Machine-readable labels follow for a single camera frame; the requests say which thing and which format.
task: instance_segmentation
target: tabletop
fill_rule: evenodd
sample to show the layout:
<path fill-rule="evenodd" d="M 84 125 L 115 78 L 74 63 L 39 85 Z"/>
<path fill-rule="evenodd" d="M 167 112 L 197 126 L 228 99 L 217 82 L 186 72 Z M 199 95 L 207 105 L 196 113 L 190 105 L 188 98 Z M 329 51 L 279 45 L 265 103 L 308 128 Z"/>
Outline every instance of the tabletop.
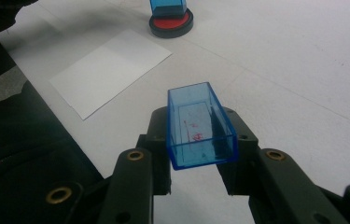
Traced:
<path fill-rule="evenodd" d="M 16 64 L 106 177 L 146 133 L 172 88 L 208 81 L 259 146 L 289 154 L 317 185 L 350 185 L 350 1 L 188 0 L 191 31 L 161 39 L 147 0 L 40 0 L 0 33 Z M 49 82 L 123 31 L 172 54 L 87 119 Z M 230 197 L 215 166 L 172 171 L 155 223 L 253 223 L 247 197 Z"/>

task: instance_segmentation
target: blue transparent box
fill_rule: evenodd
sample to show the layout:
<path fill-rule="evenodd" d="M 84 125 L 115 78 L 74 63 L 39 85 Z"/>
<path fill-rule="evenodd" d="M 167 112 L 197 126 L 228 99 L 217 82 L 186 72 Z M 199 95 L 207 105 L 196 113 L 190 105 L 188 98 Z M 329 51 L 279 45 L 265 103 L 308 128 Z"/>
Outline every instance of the blue transparent box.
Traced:
<path fill-rule="evenodd" d="M 167 108 L 175 170 L 238 159 L 237 134 L 208 82 L 169 90 Z"/>
<path fill-rule="evenodd" d="M 150 0 L 152 15 L 155 17 L 184 16 L 186 0 Z"/>

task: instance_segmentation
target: sheet of paper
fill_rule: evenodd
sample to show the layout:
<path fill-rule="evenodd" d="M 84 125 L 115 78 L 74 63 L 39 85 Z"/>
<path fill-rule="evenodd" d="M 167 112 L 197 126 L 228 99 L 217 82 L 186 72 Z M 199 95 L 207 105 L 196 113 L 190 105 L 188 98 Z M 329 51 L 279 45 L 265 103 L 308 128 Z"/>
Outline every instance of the sheet of paper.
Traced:
<path fill-rule="evenodd" d="M 86 119 L 171 54 L 138 33 L 126 30 L 49 82 Z"/>

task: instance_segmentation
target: blue object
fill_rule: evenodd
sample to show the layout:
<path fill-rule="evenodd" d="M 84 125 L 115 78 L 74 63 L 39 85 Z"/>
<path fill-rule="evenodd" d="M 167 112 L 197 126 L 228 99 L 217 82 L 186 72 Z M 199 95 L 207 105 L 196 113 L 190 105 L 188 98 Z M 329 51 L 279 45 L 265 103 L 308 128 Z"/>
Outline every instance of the blue object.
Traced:
<path fill-rule="evenodd" d="M 152 16 L 179 17 L 187 10 L 186 0 L 150 0 Z"/>
<path fill-rule="evenodd" d="M 167 108 L 175 170 L 238 159 L 237 134 L 208 82 L 169 90 Z"/>

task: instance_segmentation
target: black round base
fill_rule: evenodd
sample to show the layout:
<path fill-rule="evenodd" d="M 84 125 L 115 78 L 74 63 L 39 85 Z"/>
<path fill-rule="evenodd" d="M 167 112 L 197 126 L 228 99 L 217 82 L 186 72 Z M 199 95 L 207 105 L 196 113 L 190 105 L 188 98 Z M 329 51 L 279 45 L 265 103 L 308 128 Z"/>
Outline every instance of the black round base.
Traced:
<path fill-rule="evenodd" d="M 149 20 L 152 34 L 160 38 L 176 38 L 188 33 L 192 29 L 194 16 L 187 8 L 182 18 L 178 17 L 154 17 Z"/>

